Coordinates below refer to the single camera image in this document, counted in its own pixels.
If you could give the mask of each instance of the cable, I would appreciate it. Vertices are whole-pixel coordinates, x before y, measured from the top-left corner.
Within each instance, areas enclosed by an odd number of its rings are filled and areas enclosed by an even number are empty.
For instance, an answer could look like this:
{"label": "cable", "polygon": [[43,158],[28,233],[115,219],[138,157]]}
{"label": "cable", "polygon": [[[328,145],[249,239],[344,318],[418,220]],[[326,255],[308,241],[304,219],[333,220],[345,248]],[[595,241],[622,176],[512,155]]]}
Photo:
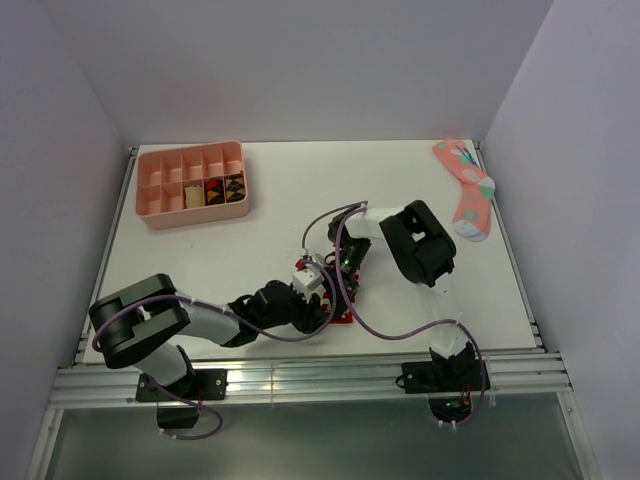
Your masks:
{"label": "cable", "polygon": [[485,391],[487,388],[486,372],[485,372],[484,362],[482,361],[482,353],[480,352],[480,347],[478,346],[478,343],[476,342],[475,338],[473,338],[473,335],[471,335],[471,332],[464,325],[459,323],[457,320],[444,319],[444,320],[436,320],[435,322],[427,323],[426,325],[418,327],[415,330],[404,333],[402,335],[385,335],[383,333],[380,333],[374,330],[369,325],[367,325],[365,321],[362,319],[362,317],[360,317],[360,315],[356,311],[351,300],[349,300],[349,294],[347,293],[347,289],[345,288],[344,279],[342,278],[342,270],[340,269],[340,241],[342,239],[342,232],[344,231],[344,226],[347,223],[347,220],[349,220],[349,218],[351,218],[353,215],[364,212],[366,210],[367,208],[366,206],[364,206],[362,208],[357,208],[347,213],[342,218],[342,221],[340,222],[340,225],[338,226],[338,231],[336,233],[336,279],[338,280],[338,286],[340,287],[340,293],[342,294],[342,298],[345,304],[347,305],[347,308],[351,311],[351,313],[353,314],[353,317],[362,326],[362,328],[364,328],[371,335],[381,338],[383,340],[404,340],[406,338],[413,337],[418,333],[424,332],[429,328],[433,328],[437,325],[456,325],[458,328],[460,328],[460,330],[464,332],[464,334],[469,338],[469,341],[473,345],[473,348],[475,349],[476,354],[478,355],[478,361],[480,362],[480,376],[482,377],[482,386],[480,388],[480,400],[478,401],[478,407],[474,408],[464,420],[458,423],[458,425],[463,425],[467,423],[469,420],[471,420],[473,417],[475,417],[477,410],[479,410],[480,405],[482,405],[483,403]]}
{"label": "cable", "polygon": [[350,203],[349,205],[344,205],[343,207],[338,207],[338,208],[334,208],[333,210],[329,210],[328,212],[323,213],[319,217],[315,218],[309,224],[309,226],[305,228],[304,233],[302,234],[302,249],[303,250],[307,249],[307,235],[309,234],[309,231],[311,230],[311,228],[313,228],[313,226],[316,223],[318,223],[320,220],[322,220],[324,217],[328,217],[332,213],[337,213],[337,212],[341,212],[342,210],[347,210],[348,208],[359,207],[360,205],[367,205],[368,203],[369,203],[368,200],[363,200],[362,202],[357,202],[357,203]]}
{"label": "cable", "polygon": [[[311,265],[314,268],[317,268],[318,270],[320,270],[320,272],[324,275],[324,277],[327,279],[327,281],[329,282],[329,287],[331,288],[331,294],[333,295],[331,298],[335,299],[337,298],[337,292],[336,292],[336,287],[335,284],[333,283],[333,280],[331,279],[331,276],[329,275],[329,273],[325,270],[325,268],[312,261],[312,260],[305,260],[304,261],[305,265]],[[93,337],[93,340],[91,342],[91,345],[93,347],[93,349],[96,352],[102,352],[102,349],[100,348],[100,338],[102,338],[102,336],[104,335],[104,333],[107,331],[107,329],[109,329],[109,327],[111,325],[113,325],[116,321],[118,321],[120,318],[122,318],[123,316],[137,310],[138,308],[144,306],[144,305],[149,305],[151,303],[155,303],[155,302],[161,302],[161,301],[168,301],[168,300],[173,300],[173,301],[179,301],[179,302],[183,302],[183,303],[191,303],[192,302],[192,298],[191,297],[186,297],[184,295],[156,295],[154,297],[148,297],[145,299],[142,299],[138,302],[132,303],[131,305],[126,306],[125,308],[123,308],[122,310],[120,310],[119,312],[117,312],[115,315],[113,315],[111,318],[109,318],[106,322],[104,322],[100,328],[98,328],[98,330],[96,330],[96,334]],[[259,327],[256,327],[255,325],[253,325],[251,322],[249,322],[248,320],[245,320],[244,318],[240,317],[239,315],[236,315],[234,312],[221,308],[218,305],[214,305],[212,303],[208,303],[208,302],[204,302],[202,300],[196,300],[193,302],[194,305],[198,306],[198,307],[202,307],[205,308],[207,310],[212,310],[214,312],[220,313],[222,315],[226,315],[227,317],[230,317],[233,320],[236,320],[246,326],[248,326],[249,328],[253,329],[254,331],[258,332],[259,334],[262,334],[266,337],[269,337],[273,340],[279,340],[281,342],[301,342],[303,340],[308,340],[311,337],[314,337],[316,335],[318,335],[320,332],[322,332],[322,330],[324,330],[330,323],[331,320],[333,320],[333,316],[335,315],[336,312],[336,302],[333,301],[332,305],[331,305],[331,310],[329,311],[329,315],[327,315],[327,319],[325,320],[325,322],[315,331],[312,332],[308,335],[303,335],[300,337],[294,337],[294,338],[288,338],[288,337],[280,337],[278,335],[273,335],[265,330],[262,330]],[[222,423],[223,423],[223,419],[222,419],[222,414],[216,410],[213,407],[210,407],[208,405],[204,405],[203,403],[195,403],[192,402],[191,400],[187,400],[185,398],[181,398],[178,397],[177,395],[174,395],[173,393],[171,393],[170,391],[168,391],[166,388],[164,388],[162,385],[160,385],[155,378],[151,377],[150,375],[147,375],[147,377],[149,378],[149,380],[151,381],[151,383],[153,383],[153,385],[158,389],[158,391],[160,393],[162,393],[163,395],[167,396],[168,398],[171,398],[172,400],[175,400],[176,402],[181,402],[184,403],[185,405],[189,405],[192,407],[197,408],[198,410],[205,410],[209,413],[211,413],[212,415],[214,415],[215,417],[218,418],[218,425],[211,431],[207,432],[207,433],[203,433],[200,435],[181,435],[181,434],[176,434],[172,431],[169,430],[165,430],[163,433],[166,433],[167,435],[169,435],[171,438],[175,438],[177,440],[202,440],[204,438],[208,438],[211,437],[213,435],[215,435],[216,433],[218,433],[220,431],[220,429],[222,428]]]}

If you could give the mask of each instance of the black mounting bracket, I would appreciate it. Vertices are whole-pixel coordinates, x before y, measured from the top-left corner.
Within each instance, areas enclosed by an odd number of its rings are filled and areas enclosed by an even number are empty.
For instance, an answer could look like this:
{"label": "black mounting bracket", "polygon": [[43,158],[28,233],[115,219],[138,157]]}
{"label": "black mounting bracket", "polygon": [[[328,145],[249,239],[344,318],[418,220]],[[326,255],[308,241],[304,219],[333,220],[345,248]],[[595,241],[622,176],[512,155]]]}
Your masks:
{"label": "black mounting bracket", "polygon": [[[197,402],[199,400],[224,400],[227,392],[227,371],[223,368],[195,370],[194,387],[182,395],[186,400]],[[158,391],[144,373],[138,379],[136,390],[136,402],[158,403],[172,402]]]}
{"label": "black mounting bracket", "polygon": [[475,358],[471,343],[458,355],[444,358],[431,351],[430,362],[402,364],[402,389],[407,394],[453,393],[464,389],[466,382],[471,391],[482,389],[482,370],[485,371],[485,389],[491,388],[484,361]]}

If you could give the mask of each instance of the white panel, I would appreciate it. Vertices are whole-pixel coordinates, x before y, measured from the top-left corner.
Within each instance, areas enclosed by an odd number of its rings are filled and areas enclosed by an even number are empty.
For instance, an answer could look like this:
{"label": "white panel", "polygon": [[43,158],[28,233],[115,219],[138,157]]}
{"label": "white panel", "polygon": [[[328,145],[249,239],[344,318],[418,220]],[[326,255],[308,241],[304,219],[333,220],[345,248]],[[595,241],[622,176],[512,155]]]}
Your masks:
{"label": "white panel", "polygon": [[483,138],[551,0],[42,0],[136,143]]}
{"label": "white panel", "polygon": [[[149,275],[167,273],[177,288],[204,300],[226,303],[254,293],[272,279],[288,282],[309,222],[332,208],[368,199],[371,207],[405,206],[424,200],[454,238],[454,287],[460,319],[484,349],[534,348],[535,342],[504,238],[492,213],[483,242],[453,233],[451,219],[460,200],[459,181],[433,154],[433,141],[248,143],[246,156],[251,211],[246,217],[194,227],[149,230],[134,212],[132,178],[120,217],[101,296]],[[470,150],[473,146],[467,142]],[[142,146],[140,153],[162,146]],[[328,253],[327,224],[311,230],[311,252]],[[383,241],[363,262],[356,307],[371,326],[387,334],[420,327],[429,319],[423,289],[400,273]],[[291,325],[273,329],[300,335]],[[260,337],[240,348],[177,335],[172,342],[192,359],[287,358],[425,352],[432,332],[402,341],[384,341],[359,325],[332,325],[298,343]],[[88,349],[87,363],[103,363]]]}
{"label": "white panel", "polygon": [[0,465],[23,478],[73,358],[124,150],[41,6],[0,14]]}
{"label": "white panel", "polygon": [[556,0],[486,161],[605,476],[638,478],[640,3]]}

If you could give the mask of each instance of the pink sock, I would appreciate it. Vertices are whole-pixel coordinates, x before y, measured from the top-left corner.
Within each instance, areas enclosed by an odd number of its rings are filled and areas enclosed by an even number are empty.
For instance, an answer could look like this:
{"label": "pink sock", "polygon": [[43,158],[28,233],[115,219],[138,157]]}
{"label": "pink sock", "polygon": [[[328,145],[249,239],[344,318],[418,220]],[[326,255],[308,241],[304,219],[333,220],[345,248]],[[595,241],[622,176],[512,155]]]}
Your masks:
{"label": "pink sock", "polygon": [[453,229],[466,239],[479,242],[487,238],[491,230],[491,199],[496,185],[463,155],[458,145],[463,145],[460,140],[443,140],[434,145],[433,153],[462,184]]}

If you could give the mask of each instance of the purple cable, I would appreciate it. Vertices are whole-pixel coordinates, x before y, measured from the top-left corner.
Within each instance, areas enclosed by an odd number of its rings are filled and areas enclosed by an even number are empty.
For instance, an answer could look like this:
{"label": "purple cable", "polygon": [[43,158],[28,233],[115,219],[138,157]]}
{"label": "purple cable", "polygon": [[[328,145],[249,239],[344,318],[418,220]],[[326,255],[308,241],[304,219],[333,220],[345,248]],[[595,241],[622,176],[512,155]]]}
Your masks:
{"label": "purple cable", "polygon": [[347,305],[347,308],[351,311],[356,321],[371,335],[378,338],[382,338],[383,340],[404,340],[405,338],[413,337],[414,335],[424,332],[425,330],[435,327],[437,325],[456,325],[458,328],[460,328],[460,330],[464,332],[464,334],[471,341],[471,344],[473,345],[473,348],[475,349],[476,354],[478,355],[478,359],[480,360],[480,376],[482,377],[482,387],[480,388],[480,400],[478,401],[478,407],[474,408],[467,418],[457,423],[457,425],[464,425],[473,417],[475,417],[477,410],[479,410],[480,406],[483,403],[485,390],[487,388],[486,373],[485,373],[484,363],[482,362],[482,354],[480,353],[480,347],[478,346],[478,343],[476,342],[475,338],[473,338],[473,335],[471,335],[471,332],[464,325],[459,323],[457,320],[444,319],[444,320],[436,320],[435,322],[427,323],[426,325],[418,327],[415,330],[412,330],[408,333],[404,333],[402,335],[385,335],[383,333],[380,333],[374,330],[369,325],[367,325],[365,321],[362,319],[362,317],[358,315],[358,312],[353,306],[353,303],[351,303],[351,300],[349,300],[349,294],[347,293],[347,289],[344,286],[342,271],[340,270],[340,240],[342,239],[342,232],[344,231],[344,226],[347,223],[347,220],[349,220],[349,218],[352,217],[353,215],[357,213],[365,212],[366,210],[367,210],[366,207],[358,208],[356,210],[353,210],[352,212],[349,212],[347,215],[345,215],[342,221],[340,222],[340,226],[338,227],[338,232],[336,233],[336,278],[338,280],[338,286],[340,287],[340,293],[342,294],[342,298],[344,299]]}
{"label": "purple cable", "polygon": [[368,200],[363,200],[362,202],[357,202],[357,203],[350,203],[349,205],[345,205],[343,207],[338,207],[338,208],[334,208],[333,210],[329,210],[326,213],[323,213],[322,215],[320,215],[319,217],[315,218],[310,224],[309,226],[304,230],[304,233],[302,234],[302,248],[303,249],[307,249],[307,235],[309,234],[309,231],[313,228],[313,226],[318,223],[320,220],[322,220],[324,217],[328,217],[329,215],[331,215],[332,213],[337,213],[337,212],[341,212],[342,210],[346,210],[348,208],[351,207],[359,207],[360,205],[367,205],[369,203]]}
{"label": "purple cable", "polygon": [[[316,335],[318,335],[320,332],[322,332],[325,328],[327,328],[327,326],[331,323],[331,320],[333,320],[333,316],[335,315],[335,311],[336,311],[336,302],[335,302],[335,298],[337,298],[337,291],[336,291],[336,287],[335,284],[333,283],[333,280],[331,279],[331,276],[329,275],[329,273],[324,269],[324,267],[322,267],[320,264],[313,262],[311,260],[305,260],[304,261],[305,265],[311,265],[315,268],[317,268],[318,270],[320,270],[320,272],[324,275],[324,277],[327,279],[327,281],[329,282],[329,286],[331,288],[331,295],[332,295],[332,299],[334,299],[334,301],[331,304],[331,310],[329,311],[329,315],[327,316],[327,319],[325,320],[325,322],[314,332],[308,334],[308,335],[303,335],[300,337],[294,337],[294,338],[288,338],[288,337],[280,337],[278,335],[273,335],[272,333],[269,333],[265,330],[262,330],[259,327],[256,327],[255,325],[253,325],[251,322],[249,322],[248,320],[245,320],[244,318],[240,317],[239,315],[236,315],[234,312],[232,312],[231,310],[226,310],[223,309],[217,305],[214,305],[212,303],[208,303],[208,302],[204,302],[202,300],[195,300],[193,302],[194,305],[198,306],[198,307],[202,307],[205,308],[207,310],[212,310],[214,312],[217,313],[221,313],[222,315],[226,315],[227,317],[232,318],[233,320],[236,320],[239,323],[242,323],[244,325],[246,325],[247,327],[251,328],[252,330],[266,336],[269,337],[273,340],[279,340],[281,342],[301,342],[303,340],[308,340],[311,337],[314,337]],[[101,352],[102,349],[100,348],[100,338],[104,335],[104,333],[109,329],[109,327],[111,327],[111,325],[113,325],[116,321],[118,321],[120,318],[122,318],[123,316],[127,315],[128,313],[133,312],[134,310],[137,310],[138,308],[144,306],[144,305],[149,305],[150,303],[155,303],[155,302],[161,302],[161,301],[167,301],[167,300],[173,300],[173,301],[179,301],[179,302],[183,302],[183,303],[192,303],[192,298],[190,297],[185,297],[183,295],[156,295],[155,297],[149,297],[149,298],[145,298],[142,299],[138,302],[132,303],[131,305],[128,305],[127,307],[123,308],[122,310],[120,310],[118,313],[116,313],[114,316],[112,316],[111,318],[109,318],[106,322],[104,322],[100,328],[98,328],[98,330],[96,330],[96,334],[93,337],[93,340],[91,342],[91,346],[93,347],[93,349],[96,352]],[[207,406],[207,405],[203,405],[201,403],[196,403],[196,402],[192,402],[191,400],[187,400],[185,398],[181,398],[178,397],[177,395],[174,395],[173,393],[169,392],[166,388],[164,388],[162,385],[160,385],[154,378],[152,378],[150,375],[147,375],[147,377],[149,378],[149,380],[151,381],[151,383],[154,384],[154,386],[158,389],[158,391],[160,393],[162,393],[163,395],[167,396],[168,398],[171,398],[173,400],[175,400],[176,402],[181,402],[184,403],[185,405],[189,405],[192,407],[195,407],[199,410],[205,410],[211,414],[213,414],[215,417],[218,418],[219,423],[218,425],[211,431],[200,434],[200,435],[181,435],[181,434],[176,434],[173,433],[169,430],[165,430],[165,434],[169,435],[172,438],[176,438],[177,440],[202,440],[204,438],[208,438],[211,437],[213,435],[215,435],[216,433],[218,433],[220,431],[220,429],[222,428],[222,414],[216,410],[213,407]]]}

